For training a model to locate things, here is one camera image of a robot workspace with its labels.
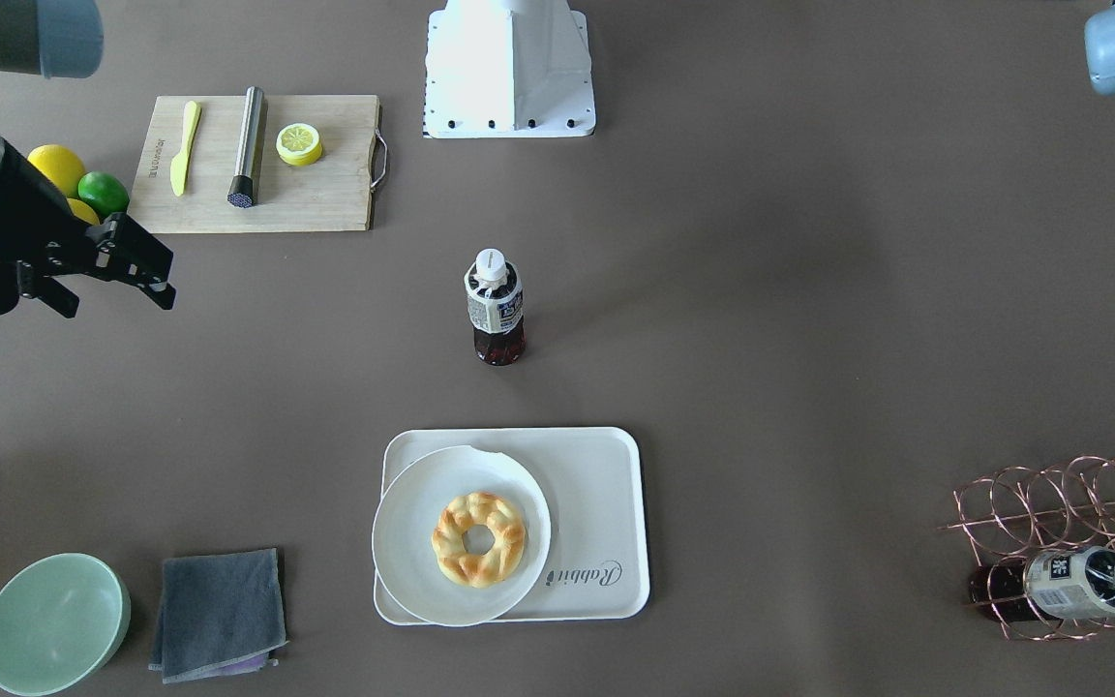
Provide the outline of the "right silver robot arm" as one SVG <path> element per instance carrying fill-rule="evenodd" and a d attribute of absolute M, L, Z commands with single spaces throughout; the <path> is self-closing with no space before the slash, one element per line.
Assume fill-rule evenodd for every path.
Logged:
<path fill-rule="evenodd" d="M 93 1 L 0 1 L 0 71 L 90 76 L 103 54 Z M 0 314 L 30 297 L 71 318 L 78 296 L 59 278 L 88 275 L 140 289 L 159 308 L 174 303 L 172 252 L 133 217 L 88 224 L 43 173 L 0 136 Z"/>

